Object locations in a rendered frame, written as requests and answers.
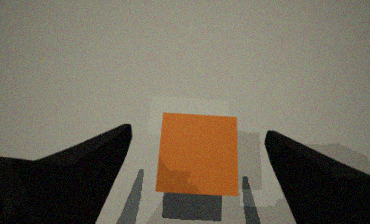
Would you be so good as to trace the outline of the orange-brown cube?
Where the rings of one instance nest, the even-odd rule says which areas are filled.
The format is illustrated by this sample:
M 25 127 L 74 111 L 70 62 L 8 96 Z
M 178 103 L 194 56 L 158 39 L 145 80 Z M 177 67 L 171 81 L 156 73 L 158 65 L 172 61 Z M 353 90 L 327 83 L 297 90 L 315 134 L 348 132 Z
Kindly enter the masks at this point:
M 156 191 L 238 196 L 237 117 L 163 112 Z

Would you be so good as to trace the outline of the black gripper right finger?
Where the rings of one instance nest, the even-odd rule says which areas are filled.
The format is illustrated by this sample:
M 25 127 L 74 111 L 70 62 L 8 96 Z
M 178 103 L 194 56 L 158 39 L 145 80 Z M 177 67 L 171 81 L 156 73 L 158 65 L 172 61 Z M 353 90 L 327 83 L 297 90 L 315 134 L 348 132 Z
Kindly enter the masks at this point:
M 268 131 L 269 161 L 296 224 L 370 224 L 370 175 Z

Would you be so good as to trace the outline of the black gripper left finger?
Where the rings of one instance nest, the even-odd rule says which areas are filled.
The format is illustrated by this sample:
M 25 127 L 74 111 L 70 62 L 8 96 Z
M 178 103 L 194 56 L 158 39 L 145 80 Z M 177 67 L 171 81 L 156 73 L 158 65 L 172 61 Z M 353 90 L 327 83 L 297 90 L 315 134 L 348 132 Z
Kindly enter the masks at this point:
M 133 138 L 123 124 L 37 160 L 0 157 L 0 197 L 34 224 L 95 224 Z

